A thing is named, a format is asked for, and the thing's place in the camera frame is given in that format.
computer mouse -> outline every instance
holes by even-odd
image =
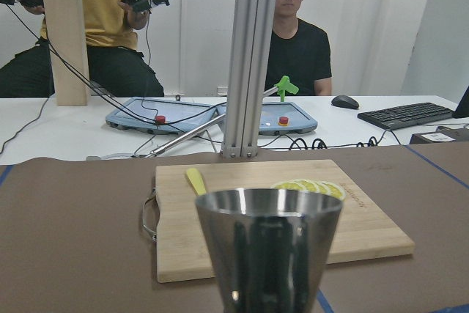
[[[330,102],[333,106],[338,106],[339,108],[348,108],[348,109],[358,109],[360,106],[358,102],[349,97],[348,95],[338,95]]]

black pants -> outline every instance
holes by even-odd
[[[116,97],[163,97],[143,54],[126,48],[87,46],[89,78]],[[19,53],[0,69],[0,98],[48,97],[54,92],[47,40]]]

yellow utensil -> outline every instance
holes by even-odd
[[[201,196],[202,194],[207,193],[204,179],[202,178],[202,174],[197,168],[189,168],[185,171],[185,174],[187,175],[193,189],[196,191],[197,196]]]

person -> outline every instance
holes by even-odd
[[[298,95],[331,95],[328,35],[297,18],[302,1],[276,0],[265,90],[289,76]]]
[[[83,7],[90,80],[116,97],[164,96],[155,71],[136,50],[134,30],[147,25],[149,10],[134,12],[121,0],[83,0]],[[25,8],[35,15],[45,14],[40,38],[33,48],[16,54],[0,69],[0,97],[49,97],[54,92],[47,9]]]

metal cup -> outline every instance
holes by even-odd
[[[196,208],[226,313],[312,310],[342,201],[237,188],[200,196]]]

